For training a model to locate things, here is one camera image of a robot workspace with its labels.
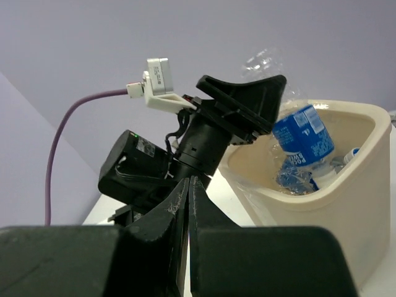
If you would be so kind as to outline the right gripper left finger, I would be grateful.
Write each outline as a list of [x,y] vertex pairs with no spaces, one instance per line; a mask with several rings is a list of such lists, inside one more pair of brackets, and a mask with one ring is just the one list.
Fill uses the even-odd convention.
[[182,296],[189,180],[127,227],[1,230],[2,296]]

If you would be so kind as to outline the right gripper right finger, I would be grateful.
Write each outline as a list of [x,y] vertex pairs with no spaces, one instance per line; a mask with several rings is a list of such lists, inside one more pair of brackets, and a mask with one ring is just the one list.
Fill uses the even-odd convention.
[[193,296],[356,296],[335,236],[318,226],[242,227],[189,183]]

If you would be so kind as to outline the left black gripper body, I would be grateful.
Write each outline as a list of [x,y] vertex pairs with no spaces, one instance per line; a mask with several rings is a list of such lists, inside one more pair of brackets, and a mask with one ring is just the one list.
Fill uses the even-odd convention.
[[203,100],[189,95],[182,98],[196,107],[195,115],[201,115],[231,134],[231,145],[253,144],[260,136],[269,135],[267,122],[234,100],[228,106],[216,99]]

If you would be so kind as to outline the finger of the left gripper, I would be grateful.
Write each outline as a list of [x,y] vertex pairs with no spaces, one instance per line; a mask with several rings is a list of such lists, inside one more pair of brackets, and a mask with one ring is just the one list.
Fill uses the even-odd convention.
[[278,118],[286,87],[284,75],[235,84],[204,75],[196,87],[225,108],[226,119],[246,132],[269,134]]

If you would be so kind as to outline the blue label bottle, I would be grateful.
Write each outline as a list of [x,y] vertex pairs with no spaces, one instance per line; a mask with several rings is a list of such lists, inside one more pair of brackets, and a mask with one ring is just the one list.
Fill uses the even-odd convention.
[[334,149],[334,142],[315,107],[298,87],[287,82],[270,135],[269,152],[273,157],[283,156],[294,166],[311,171],[317,187],[323,189],[337,175],[329,160]]
[[294,166],[287,158],[274,157],[273,165],[275,167],[275,182],[282,190],[287,190],[291,195],[302,196],[319,189],[312,178],[311,171]]
[[333,157],[330,164],[334,168],[335,172],[339,173],[355,157],[358,152],[359,147],[355,147],[344,156],[340,155]]

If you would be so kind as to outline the blue label bottle front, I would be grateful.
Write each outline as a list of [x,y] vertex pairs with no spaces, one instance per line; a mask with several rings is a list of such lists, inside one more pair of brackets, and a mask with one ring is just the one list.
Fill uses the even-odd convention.
[[340,155],[333,157],[330,164],[334,168],[335,172],[339,173],[355,157],[358,152],[359,147],[355,147],[344,156]]

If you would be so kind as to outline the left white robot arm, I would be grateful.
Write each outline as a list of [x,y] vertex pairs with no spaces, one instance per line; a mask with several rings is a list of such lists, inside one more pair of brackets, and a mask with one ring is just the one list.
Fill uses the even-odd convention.
[[100,170],[99,191],[124,204],[112,220],[122,226],[164,201],[181,179],[197,176],[207,187],[228,146],[250,145],[270,134],[286,78],[275,75],[233,84],[204,75],[197,83],[207,98],[184,96],[171,136],[178,148],[160,148],[132,131],[114,143]]

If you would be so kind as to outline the beige plastic bin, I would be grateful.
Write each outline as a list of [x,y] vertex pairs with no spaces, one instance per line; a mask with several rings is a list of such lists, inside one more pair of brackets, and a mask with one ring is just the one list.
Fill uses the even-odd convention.
[[228,147],[218,169],[256,226],[328,229],[364,291],[385,261],[395,228],[390,116],[366,103],[315,100],[313,105],[334,141],[335,155],[360,148],[331,185],[304,196],[279,190],[269,136]]

